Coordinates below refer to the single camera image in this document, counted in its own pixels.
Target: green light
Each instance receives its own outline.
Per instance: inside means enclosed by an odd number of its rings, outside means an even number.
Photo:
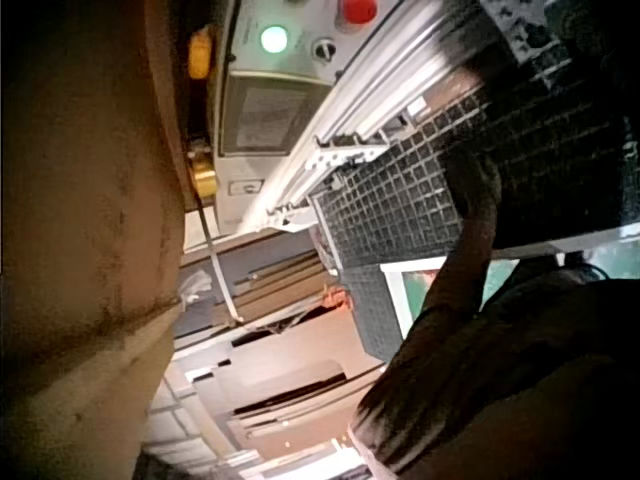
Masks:
[[[278,25],[267,27],[260,35],[260,43],[267,52],[280,53],[287,48],[287,31]]]

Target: red button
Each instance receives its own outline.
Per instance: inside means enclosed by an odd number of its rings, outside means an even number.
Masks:
[[[342,14],[348,23],[364,25],[376,18],[377,13],[376,0],[342,0]]]

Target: person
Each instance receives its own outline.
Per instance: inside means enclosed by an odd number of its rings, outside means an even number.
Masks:
[[[358,406],[354,446],[378,480],[630,475],[638,281],[603,280],[579,252],[525,259],[479,311],[500,175],[488,159],[446,167],[462,232]]]

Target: hand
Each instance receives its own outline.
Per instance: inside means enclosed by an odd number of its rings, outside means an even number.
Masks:
[[[488,155],[466,161],[445,161],[445,178],[453,202],[464,218],[495,214],[502,199],[502,182],[498,168]]]

